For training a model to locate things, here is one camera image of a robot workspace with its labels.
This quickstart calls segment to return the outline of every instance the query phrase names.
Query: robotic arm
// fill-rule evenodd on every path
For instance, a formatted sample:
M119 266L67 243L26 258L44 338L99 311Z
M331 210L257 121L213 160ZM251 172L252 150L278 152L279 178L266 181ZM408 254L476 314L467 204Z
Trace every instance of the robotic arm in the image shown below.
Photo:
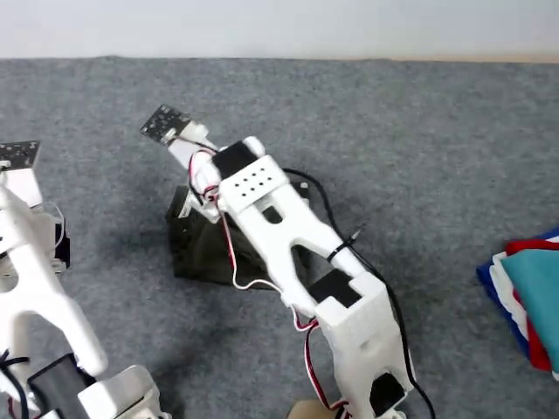
M213 223L223 218L225 226L226 212L266 262L283 303L317 319L342 392L343 402L335 406L346 404L355 419L403 419L394 408L413 386L385 284L301 200L262 143L248 137L217 149L204 126L170 106L161 106L141 130L188 170L185 207ZM264 211L271 207L280 223L267 221ZM296 244L334 268L308 289L295 273L291 248Z
M33 173L38 148L37 141L0 145L0 392L21 404L20 419L29 419L29 411L48 419L170 419L144 367L94 378L106 370L107 357L52 267L60 241ZM25 362L32 313L60 329L73 350L35 374Z

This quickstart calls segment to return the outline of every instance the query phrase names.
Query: gray carpet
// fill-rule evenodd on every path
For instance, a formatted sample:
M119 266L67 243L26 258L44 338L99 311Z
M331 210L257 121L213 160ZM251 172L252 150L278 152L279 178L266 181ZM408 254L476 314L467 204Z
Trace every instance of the gray carpet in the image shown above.
M41 140L72 238L63 282L110 356L149 368L177 418L283 418L313 396L270 292L173 278L164 213L185 175L139 135L162 102L220 145L257 135L322 179L397 290L439 418L549 419L559 384L523 359L475 278L504 240L559 224L559 66L287 60L0 61L1 141ZM34 365L66 347L32 321ZM322 337L316 369L331 397ZM410 418L426 418L417 393Z

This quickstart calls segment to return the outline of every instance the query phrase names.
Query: red cloth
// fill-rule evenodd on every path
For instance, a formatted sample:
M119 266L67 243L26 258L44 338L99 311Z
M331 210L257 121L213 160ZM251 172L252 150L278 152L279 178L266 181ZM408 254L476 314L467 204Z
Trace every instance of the red cloth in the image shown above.
M522 304L521 298L516 290L513 291L514 299ZM543 371L551 371L551 361L549 360L548 351L543 347L538 333L535 332L534 325L530 318L526 316L526 325L528 329L528 355L530 363L534 368Z
M544 251L559 251L559 243L548 242L547 240L541 240L538 238L533 238L529 240L518 240L516 242L510 242L505 247L505 252L507 256L512 256L519 251L524 251L526 249L542 249Z
M526 249L542 249L546 251L559 251L559 243L549 242L547 240L541 239L529 239L529 240L518 240L516 242L510 242L505 247L505 252L508 256L512 256L519 251L524 251ZM516 301L522 304L518 292L514 290L514 298ZM544 371L551 371L551 362L549 361L548 351L543 347L542 342L538 333L535 332L534 325L530 321L530 318L526 316L526 323L528 327L528 354L530 356L530 362L537 369L542 369Z

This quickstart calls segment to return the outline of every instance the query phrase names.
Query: stack of fabric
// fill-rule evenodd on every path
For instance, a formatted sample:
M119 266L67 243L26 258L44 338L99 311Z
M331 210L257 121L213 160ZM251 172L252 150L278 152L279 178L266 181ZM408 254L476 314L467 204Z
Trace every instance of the stack of fabric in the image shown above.
M477 273L524 355L559 381L559 227L508 243Z

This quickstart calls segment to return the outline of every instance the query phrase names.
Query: black cable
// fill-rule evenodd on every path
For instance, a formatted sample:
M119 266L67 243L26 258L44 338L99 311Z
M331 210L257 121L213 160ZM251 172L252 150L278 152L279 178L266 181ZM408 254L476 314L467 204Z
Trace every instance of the black cable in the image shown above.
M199 146L200 148L207 148L207 149L209 149L209 150L211 150L211 151L213 151L213 152L215 152L215 153L218 153L218 152L219 152L219 150L218 150L217 148L214 148L214 147L212 147L212 146L209 146L209 145L207 145L207 144L204 144L204 143L202 143L202 142L200 142L200 141L194 141L194 140L188 139L188 138L186 138L186 137L182 137L181 135L178 135L178 136L176 136L175 138L180 138L181 140L186 141L186 142L189 142L190 144L195 144L195 145Z
M29 407L27 406L27 396L25 395L25 390L21 383L17 380L16 376L11 373L9 366L14 364L20 364L22 362L29 362L29 358L20 357L8 360L10 351L6 349L2 356L0 356L0 371L6 376L6 378L11 382L11 384L16 388L19 394L19 404L21 406L21 419L29 419Z
M344 412L345 408L343 406L341 406L338 411L335 414L335 418L334 419L342 419L342 415Z
M328 194L326 193L326 190L322 187L322 184L311 175L308 175L305 172L301 172L300 170L295 170L293 168L283 168L283 171L291 175L300 176L308 180L309 182L311 182L316 187L319 195L321 196L321 200L324 205L324 210L326 211L326 216L330 222L330 225L332 226L332 228L334 229L334 231L338 236L343 237L342 231L340 230L338 223L335 221L334 212L332 211L332 207L328 199ZM414 387L414 389L418 391L419 395L421 395L421 397L423 398L425 404L427 405L427 408L429 409L431 419L436 419L437 415L435 413L435 408L433 407L433 404L431 403L429 396L425 393L425 391L421 388L421 386L419 386L418 382L413 376L413 370L411 369L408 335L405 330L404 316L402 315L402 309L400 308L400 304L398 303L396 293L394 292L390 284L386 282L386 279L384 279L383 274L369 260L367 260L361 253L359 253L351 244L349 244L347 247L353 252L355 257L358 258L359 261L373 275L375 275L379 280L381 280L386 286L386 291L388 293L390 302L394 307L394 313L396 314L397 323L400 326L400 334L402 335L402 348L404 350L404 363L405 363L406 373L408 375L408 380L410 380L411 385Z
M352 237L348 237L345 240L343 240L342 244L336 247L332 251L332 253L328 255L328 257L326 258L327 262L328 263L332 262L332 259L335 257L335 255L337 255L338 253L340 253L340 251L344 250L346 247L349 247L353 243L355 243L355 239Z

